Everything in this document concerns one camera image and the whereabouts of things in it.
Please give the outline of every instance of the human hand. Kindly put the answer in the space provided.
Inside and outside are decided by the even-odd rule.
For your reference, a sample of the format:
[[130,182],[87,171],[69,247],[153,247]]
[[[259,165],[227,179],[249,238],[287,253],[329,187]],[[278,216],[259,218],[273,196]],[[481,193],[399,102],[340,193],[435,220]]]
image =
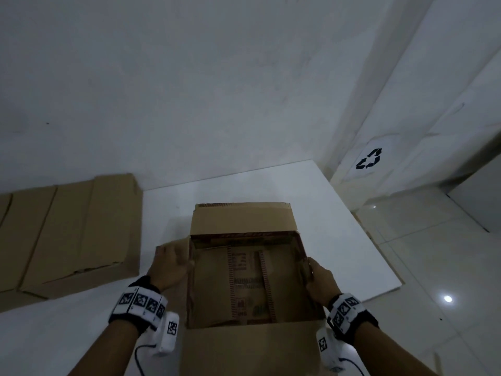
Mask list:
[[330,270],[325,269],[311,257],[308,261],[312,268],[313,281],[306,284],[306,290],[315,302],[327,307],[331,299],[341,294],[341,290]]
[[157,246],[155,258],[146,274],[160,293],[181,282],[193,268],[192,261],[183,261],[176,255],[177,252],[183,252],[187,245],[187,239],[181,239]]

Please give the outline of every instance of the white table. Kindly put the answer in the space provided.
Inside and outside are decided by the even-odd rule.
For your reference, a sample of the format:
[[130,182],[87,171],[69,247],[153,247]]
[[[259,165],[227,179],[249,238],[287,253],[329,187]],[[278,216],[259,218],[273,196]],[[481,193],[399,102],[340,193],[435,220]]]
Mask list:
[[[313,161],[149,190],[144,193],[141,273],[164,242],[189,234],[196,203],[289,202],[306,253],[362,300],[401,283]],[[0,373],[66,375],[103,330],[122,280],[0,314]],[[140,342],[148,342],[147,336]],[[179,355],[140,356],[146,374],[174,375]],[[135,365],[126,374],[138,374]]]

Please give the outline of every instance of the cable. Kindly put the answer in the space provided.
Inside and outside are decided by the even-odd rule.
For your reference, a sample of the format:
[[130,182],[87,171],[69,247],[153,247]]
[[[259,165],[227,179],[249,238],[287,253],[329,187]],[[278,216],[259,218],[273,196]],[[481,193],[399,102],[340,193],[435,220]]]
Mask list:
[[141,344],[134,350],[134,360],[136,360],[137,369],[139,369],[139,373],[141,373],[141,376],[144,376],[143,368],[141,368],[139,360],[137,360],[137,350],[140,349],[141,347],[155,348],[156,344]]
[[362,376],[365,376],[365,375],[364,375],[364,373],[362,372],[362,370],[360,369],[360,367],[359,367],[358,365],[356,365],[356,364],[355,364],[355,362],[354,362],[353,360],[349,360],[349,359],[346,359],[346,358],[344,358],[344,357],[340,357],[340,358],[339,358],[339,360],[341,360],[341,361],[349,361],[349,362],[350,362],[350,363],[352,363],[355,367],[357,367],[358,372],[360,372],[360,374],[361,374]]

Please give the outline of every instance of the white tile floor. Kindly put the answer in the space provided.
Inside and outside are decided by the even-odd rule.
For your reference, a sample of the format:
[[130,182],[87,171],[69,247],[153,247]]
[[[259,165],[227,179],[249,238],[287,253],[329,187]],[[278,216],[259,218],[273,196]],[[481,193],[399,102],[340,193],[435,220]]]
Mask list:
[[381,328],[433,370],[438,354],[445,376],[500,375],[501,236],[435,187],[357,215],[405,281],[366,303]]

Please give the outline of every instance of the flattened cardboard box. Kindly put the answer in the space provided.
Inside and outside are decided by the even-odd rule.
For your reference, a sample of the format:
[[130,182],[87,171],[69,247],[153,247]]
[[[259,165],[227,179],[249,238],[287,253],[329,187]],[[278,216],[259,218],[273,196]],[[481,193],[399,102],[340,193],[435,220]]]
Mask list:
[[191,223],[182,375],[315,375],[323,308],[287,203],[199,204]]
[[40,187],[0,197],[0,311],[43,301],[17,287],[28,266],[56,188]]
[[137,276],[141,213],[131,174],[59,186],[21,290],[59,298]]

